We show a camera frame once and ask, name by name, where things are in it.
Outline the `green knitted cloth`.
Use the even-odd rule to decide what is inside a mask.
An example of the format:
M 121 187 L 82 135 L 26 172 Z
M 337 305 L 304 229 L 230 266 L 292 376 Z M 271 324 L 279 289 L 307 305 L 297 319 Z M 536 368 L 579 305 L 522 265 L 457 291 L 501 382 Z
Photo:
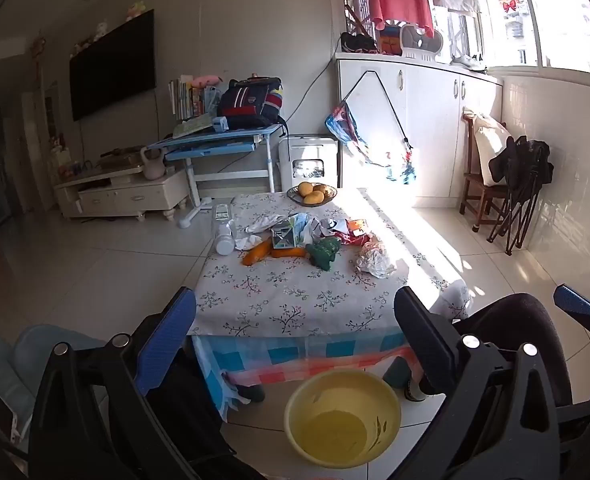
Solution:
M 308 252 L 309 259 L 314 266 L 323 271 L 328 271 L 331 269 L 341 247 L 342 242 L 337 237 L 330 236 L 308 244 L 306 252 Z

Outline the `floral tablecloth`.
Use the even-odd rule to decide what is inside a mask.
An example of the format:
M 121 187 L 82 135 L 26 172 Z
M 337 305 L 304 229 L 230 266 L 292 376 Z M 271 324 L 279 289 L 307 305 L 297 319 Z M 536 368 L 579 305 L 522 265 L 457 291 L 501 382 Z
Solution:
M 267 257 L 252 266 L 238 252 L 211 254 L 196 284 L 194 335 L 300 337 L 394 327 L 396 291 L 410 286 L 430 307 L 459 273 L 439 238 L 402 196 L 342 188 L 334 200 L 310 209 L 318 219 L 362 220 L 395 265 L 386 278 L 357 269 L 359 251 L 344 246 L 328 270 L 304 257 Z

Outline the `navy striped backpack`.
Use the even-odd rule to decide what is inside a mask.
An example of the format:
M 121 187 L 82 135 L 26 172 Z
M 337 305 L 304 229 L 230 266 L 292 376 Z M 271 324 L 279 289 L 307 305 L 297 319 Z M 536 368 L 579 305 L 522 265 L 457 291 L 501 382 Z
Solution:
M 221 96 L 218 115 L 226 118 L 230 130 L 267 128 L 283 121 L 282 104 L 283 87 L 278 77 L 231 79 Z

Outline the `red orange snack bag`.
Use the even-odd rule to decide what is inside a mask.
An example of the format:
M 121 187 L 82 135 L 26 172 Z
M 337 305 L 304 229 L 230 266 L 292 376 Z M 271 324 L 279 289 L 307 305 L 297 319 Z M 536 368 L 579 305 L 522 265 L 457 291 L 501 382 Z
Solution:
M 334 237 L 339 238 L 342 244 L 350 246 L 363 246 L 372 237 L 368 224 L 363 219 L 340 219 L 334 223 L 331 231 Z

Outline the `white cushion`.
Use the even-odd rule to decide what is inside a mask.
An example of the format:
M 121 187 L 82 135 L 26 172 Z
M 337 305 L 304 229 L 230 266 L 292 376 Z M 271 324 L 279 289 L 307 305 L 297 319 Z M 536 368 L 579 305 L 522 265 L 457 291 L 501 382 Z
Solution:
M 493 180 L 489 162 L 504 150 L 510 133 L 500 122 L 484 114 L 474 116 L 473 128 L 479 156 L 480 173 L 484 185 L 504 185 L 504 178 L 498 182 Z

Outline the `blue study desk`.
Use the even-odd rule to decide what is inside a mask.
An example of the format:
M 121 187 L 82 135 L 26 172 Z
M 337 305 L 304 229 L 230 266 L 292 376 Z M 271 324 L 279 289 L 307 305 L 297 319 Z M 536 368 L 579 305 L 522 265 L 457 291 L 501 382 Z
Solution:
M 283 136 L 288 136 L 285 122 L 278 122 L 275 125 L 259 129 L 190 134 L 177 139 L 165 139 L 148 144 L 147 148 L 150 150 L 161 150 L 167 162 L 184 162 L 193 208 L 178 220 L 178 226 L 181 229 L 187 229 L 198 214 L 210 211 L 212 208 L 211 197 L 200 197 L 197 186 L 199 182 L 266 179 L 270 192 L 274 193 L 275 171 L 271 138 L 278 131 L 281 131 Z M 196 174 L 193 168 L 193 160 L 196 158 L 229 155 L 245 157 L 258 151 L 261 145 L 266 148 L 266 168 L 264 169 L 228 171 L 228 166 L 225 166 L 223 169 L 210 172 L 210 174 Z

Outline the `white plastic bag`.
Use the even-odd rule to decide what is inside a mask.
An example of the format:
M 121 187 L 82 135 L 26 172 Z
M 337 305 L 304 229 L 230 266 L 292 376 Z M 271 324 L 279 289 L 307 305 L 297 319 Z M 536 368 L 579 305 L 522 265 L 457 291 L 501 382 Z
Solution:
M 361 247 L 356 260 L 356 269 L 382 280 L 393 274 L 397 266 L 390 260 L 384 244 L 373 236 Z

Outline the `yellow mango front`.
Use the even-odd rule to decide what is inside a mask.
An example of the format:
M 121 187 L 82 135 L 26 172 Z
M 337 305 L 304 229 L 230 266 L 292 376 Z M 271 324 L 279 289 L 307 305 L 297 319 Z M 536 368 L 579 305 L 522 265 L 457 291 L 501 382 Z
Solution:
M 316 205 L 323 203 L 325 200 L 325 196 L 320 192 L 312 191 L 309 195 L 304 197 L 304 204 L 305 205 Z

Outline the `black wall television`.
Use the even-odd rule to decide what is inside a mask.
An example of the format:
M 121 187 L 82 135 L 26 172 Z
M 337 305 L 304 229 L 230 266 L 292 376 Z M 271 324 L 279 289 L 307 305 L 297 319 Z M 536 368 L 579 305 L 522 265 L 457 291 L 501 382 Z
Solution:
M 74 122 L 155 88 L 153 10 L 118 26 L 69 60 Z

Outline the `yellow plastic basin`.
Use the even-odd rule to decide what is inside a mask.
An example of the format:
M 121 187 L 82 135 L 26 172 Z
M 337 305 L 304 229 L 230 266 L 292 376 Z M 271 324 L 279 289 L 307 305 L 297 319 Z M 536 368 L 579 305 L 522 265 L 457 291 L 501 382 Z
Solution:
M 372 462 L 401 427 L 399 398 L 363 370 L 331 370 L 303 382 L 284 411 L 294 450 L 320 467 L 348 469 Z

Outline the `pink plush toy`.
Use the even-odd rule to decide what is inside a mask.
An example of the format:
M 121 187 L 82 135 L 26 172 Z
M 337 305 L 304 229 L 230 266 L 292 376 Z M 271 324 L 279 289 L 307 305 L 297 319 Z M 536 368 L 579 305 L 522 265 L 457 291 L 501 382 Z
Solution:
M 205 75 L 194 78 L 191 81 L 193 88 L 217 87 L 222 83 L 222 78 L 217 75 Z

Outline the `white tissue paper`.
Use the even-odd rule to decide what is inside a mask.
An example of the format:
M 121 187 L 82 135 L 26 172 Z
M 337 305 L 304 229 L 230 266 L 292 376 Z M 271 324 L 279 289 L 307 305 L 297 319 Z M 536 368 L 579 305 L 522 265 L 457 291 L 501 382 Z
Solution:
M 264 214 L 260 218 L 253 221 L 249 226 L 246 226 L 245 232 L 247 234 L 263 233 L 264 231 L 270 230 L 284 220 L 284 214 Z

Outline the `wooden chair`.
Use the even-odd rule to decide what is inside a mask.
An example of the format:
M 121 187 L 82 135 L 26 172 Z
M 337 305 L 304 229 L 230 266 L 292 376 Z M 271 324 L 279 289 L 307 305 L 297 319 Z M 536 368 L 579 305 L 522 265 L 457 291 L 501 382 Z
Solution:
M 472 231 L 477 233 L 482 226 L 493 226 L 500 219 L 500 203 L 508 189 L 505 185 L 485 185 L 481 170 L 477 168 L 480 162 L 470 110 L 464 110 L 462 121 L 466 125 L 466 159 L 459 213 L 462 216 L 466 212 L 473 215 Z

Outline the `pink kettlebell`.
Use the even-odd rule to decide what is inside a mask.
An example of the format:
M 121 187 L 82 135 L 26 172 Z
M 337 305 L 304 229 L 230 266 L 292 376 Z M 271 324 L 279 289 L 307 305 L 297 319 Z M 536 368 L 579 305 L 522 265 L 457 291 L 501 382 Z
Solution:
M 143 176 L 146 180 L 157 180 L 166 174 L 165 154 L 164 148 L 141 148 Z

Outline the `orange peel large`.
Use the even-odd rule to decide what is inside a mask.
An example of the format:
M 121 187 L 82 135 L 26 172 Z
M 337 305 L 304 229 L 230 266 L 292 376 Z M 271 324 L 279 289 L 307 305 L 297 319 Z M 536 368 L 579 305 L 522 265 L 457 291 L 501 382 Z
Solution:
M 244 266 L 253 266 L 255 263 L 263 260 L 268 255 L 270 255 L 271 250 L 272 242 L 270 238 L 267 238 L 266 240 L 252 248 L 249 252 L 246 252 L 246 255 L 244 255 L 242 263 L 244 264 Z

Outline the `white tv cabinet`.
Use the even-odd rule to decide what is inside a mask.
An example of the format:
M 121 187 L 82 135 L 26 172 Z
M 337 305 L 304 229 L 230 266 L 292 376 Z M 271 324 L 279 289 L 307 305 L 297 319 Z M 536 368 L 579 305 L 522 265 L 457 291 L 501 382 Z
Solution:
M 148 212 L 161 212 L 168 221 L 176 208 L 184 209 L 190 187 L 184 170 L 167 170 L 147 180 L 143 168 L 91 174 L 56 185 L 54 194 L 67 219 L 134 217 L 144 221 Z

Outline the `white air purifier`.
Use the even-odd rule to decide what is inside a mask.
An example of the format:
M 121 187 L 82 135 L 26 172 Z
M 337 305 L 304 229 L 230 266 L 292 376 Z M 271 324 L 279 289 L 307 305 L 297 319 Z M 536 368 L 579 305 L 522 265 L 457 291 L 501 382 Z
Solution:
M 338 142 L 326 136 L 283 136 L 278 142 L 281 189 L 301 182 L 338 185 Z

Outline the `row of books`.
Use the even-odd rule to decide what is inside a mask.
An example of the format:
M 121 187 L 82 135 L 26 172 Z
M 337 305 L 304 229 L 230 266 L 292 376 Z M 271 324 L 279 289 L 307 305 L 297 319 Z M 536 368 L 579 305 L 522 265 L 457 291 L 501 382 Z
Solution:
M 194 78 L 182 75 L 168 83 L 171 110 L 177 122 L 186 122 L 205 114 L 211 117 L 217 115 L 221 100 L 220 84 L 217 87 L 193 88 L 191 81 Z

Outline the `colourful kite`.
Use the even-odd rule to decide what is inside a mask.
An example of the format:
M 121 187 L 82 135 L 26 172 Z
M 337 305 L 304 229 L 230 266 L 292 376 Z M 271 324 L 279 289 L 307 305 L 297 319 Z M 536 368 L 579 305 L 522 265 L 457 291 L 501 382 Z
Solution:
M 391 110 L 395 128 L 378 134 L 373 140 L 368 140 L 359 132 L 356 118 L 346 101 L 340 102 L 326 118 L 325 125 L 351 154 L 361 156 L 369 165 L 385 169 L 388 180 L 410 184 L 416 179 L 412 162 L 413 148 L 397 112 L 394 108 Z

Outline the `white balcony cabinet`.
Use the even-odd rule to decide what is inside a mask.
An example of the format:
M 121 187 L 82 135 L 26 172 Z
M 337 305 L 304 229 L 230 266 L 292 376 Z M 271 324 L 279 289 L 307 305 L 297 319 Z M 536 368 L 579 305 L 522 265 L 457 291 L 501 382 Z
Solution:
M 459 66 L 382 54 L 336 56 L 338 93 L 358 133 L 390 154 L 404 132 L 415 178 L 402 188 L 415 207 L 455 208 L 463 192 L 463 110 L 502 117 L 503 82 Z

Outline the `white plastic bottle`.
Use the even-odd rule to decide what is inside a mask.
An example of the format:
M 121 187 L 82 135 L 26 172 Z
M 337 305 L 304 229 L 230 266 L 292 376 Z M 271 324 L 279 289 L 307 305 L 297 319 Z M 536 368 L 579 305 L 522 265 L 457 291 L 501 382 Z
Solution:
M 216 236 L 214 237 L 214 250 L 220 256 L 228 256 L 234 252 L 235 238 L 232 221 L 217 223 Z

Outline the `yellow mango left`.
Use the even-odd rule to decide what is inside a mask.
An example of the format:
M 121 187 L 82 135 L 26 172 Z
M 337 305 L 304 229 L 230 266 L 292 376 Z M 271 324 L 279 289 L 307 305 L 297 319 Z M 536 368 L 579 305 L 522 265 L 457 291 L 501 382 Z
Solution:
M 306 197 L 313 191 L 313 185 L 310 182 L 301 182 L 298 185 L 298 193 L 302 197 Z

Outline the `yellow mango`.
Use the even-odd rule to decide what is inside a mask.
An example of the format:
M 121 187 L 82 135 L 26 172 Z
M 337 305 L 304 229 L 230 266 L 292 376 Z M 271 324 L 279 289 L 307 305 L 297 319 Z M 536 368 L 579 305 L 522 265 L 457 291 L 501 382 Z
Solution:
M 298 193 L 302 197 L 306 197 L 313 191 L 313 185 L 310 182 L 301 182 L 298 185 Z
M 304 204 L 305 205 L 316 205 L 323 203 L 325 200 L 325 196 L 320 192 L 312 191 L 309 195 L 304 197 Z

